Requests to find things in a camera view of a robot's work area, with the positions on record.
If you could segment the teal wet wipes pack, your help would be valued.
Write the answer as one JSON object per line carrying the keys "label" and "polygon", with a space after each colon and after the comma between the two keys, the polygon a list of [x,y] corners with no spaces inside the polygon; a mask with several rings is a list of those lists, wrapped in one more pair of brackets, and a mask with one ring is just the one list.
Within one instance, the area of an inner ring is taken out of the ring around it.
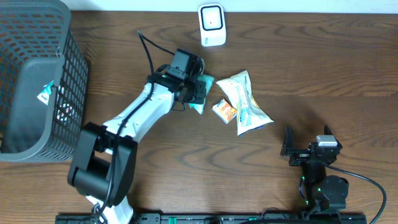
{"label": "teal wet wipes pack", "polygon": [[189,103],[188,105],[191,109],[195,109],[200,115],[202,115],[205,109],[206,97],[210,92],[210,89],[214,82],[214,78],[212,76],[203,74],[198,77],[198,80],[205,82],[205,87],[206,87],[205,99],[202,104]]}

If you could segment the orange snack packet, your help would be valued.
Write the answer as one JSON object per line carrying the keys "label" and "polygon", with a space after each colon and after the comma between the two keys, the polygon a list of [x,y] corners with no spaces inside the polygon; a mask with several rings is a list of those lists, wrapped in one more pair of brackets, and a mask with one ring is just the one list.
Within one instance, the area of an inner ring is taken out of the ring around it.
{"label": "orange snack packet", "polygon": [[213,112],[226,124],[236,117],[237,111],[233,108],[225,98],[213,105]]}

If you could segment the yellow chip bag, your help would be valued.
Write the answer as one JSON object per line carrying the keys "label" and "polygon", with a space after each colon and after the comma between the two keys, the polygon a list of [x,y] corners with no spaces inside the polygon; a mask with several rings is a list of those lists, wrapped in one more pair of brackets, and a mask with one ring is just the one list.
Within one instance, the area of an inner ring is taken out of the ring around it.
{"label": "yellow chip bag", "polygon": [[274,122],[257,104],[253,97],[249,72],[243,70],[229,78],[218,80],[216,84],[224,91],[231,106],[237,110],[237,135],[261,129]]}

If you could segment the teal white small packet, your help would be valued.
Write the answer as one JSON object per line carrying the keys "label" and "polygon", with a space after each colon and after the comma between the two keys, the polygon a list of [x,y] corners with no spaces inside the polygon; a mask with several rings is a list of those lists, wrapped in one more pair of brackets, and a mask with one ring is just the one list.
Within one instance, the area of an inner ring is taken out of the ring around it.
{"label": "teal white small packet", "polygon": [[53,81],[51,81],[49,84],[44,85],[44,89],[37,95],[37,99],[45,105],[48,105],[49,103],[50,95],[52,94],[52,86]]}

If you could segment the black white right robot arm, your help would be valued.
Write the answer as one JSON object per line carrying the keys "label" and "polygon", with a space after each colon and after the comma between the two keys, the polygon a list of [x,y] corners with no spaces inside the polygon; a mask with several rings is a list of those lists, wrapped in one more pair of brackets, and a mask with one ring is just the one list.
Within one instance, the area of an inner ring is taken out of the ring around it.
{"label": "black white right robot arm", "polygon": [[291,129],[285,129],[280,154],[289,158],[290,166],[299,166],[302,170],[299,192],[307,204],[303,212],[304,218],[334,214],[346,208],[348,181],[336,175],[326,174],[326,167],[336,161],[342,148],[328,126],[324,127],[324,134],[318,135],[306,149],[295,147]]}

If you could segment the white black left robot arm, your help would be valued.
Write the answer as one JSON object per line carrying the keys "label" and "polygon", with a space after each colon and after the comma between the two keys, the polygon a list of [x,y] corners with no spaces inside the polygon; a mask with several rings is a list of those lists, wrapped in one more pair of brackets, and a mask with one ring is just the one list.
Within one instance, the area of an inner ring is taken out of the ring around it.
{"label": "white black left robot arm", "polygon": [[207,75],[179,79],[156,71],[142,93],[119,115],[102,125],[87,123],[80,132],[68,183],[92,204],[79,223],[129,223],[133,209],[127,193],[134,179],[137,147],[174,103],[203,104]]}

